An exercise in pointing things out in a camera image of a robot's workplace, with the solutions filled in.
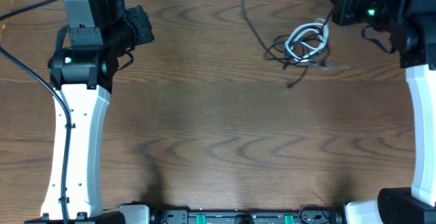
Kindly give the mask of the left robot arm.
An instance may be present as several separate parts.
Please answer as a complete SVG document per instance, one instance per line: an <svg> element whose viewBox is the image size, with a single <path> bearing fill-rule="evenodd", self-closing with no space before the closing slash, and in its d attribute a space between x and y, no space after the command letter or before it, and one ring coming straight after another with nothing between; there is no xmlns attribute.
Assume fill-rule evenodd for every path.
<svg viewBox="0 0 436 224"><path fill-rule="evenodd" d="M99 170L102 133L119 57L153 41L141 6L125 0L64 0L68 25L48 62L54 94L54 151L38 223L150 223L145 204L105 210Z"/></svg>

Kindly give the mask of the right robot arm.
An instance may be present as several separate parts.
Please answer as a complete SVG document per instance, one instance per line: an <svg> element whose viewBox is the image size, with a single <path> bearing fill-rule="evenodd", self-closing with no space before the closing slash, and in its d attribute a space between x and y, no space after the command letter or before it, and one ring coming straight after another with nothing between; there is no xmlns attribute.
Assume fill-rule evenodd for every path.
<svg viewBox="0 0 436 224"><path fill-rule="evenodd" d="M330 223L435 222L435 0L330 0L332 21L365 23L390 34L399 53L414 111L416 145L410 187L384 188L376 199L343 204Z"/></svg>

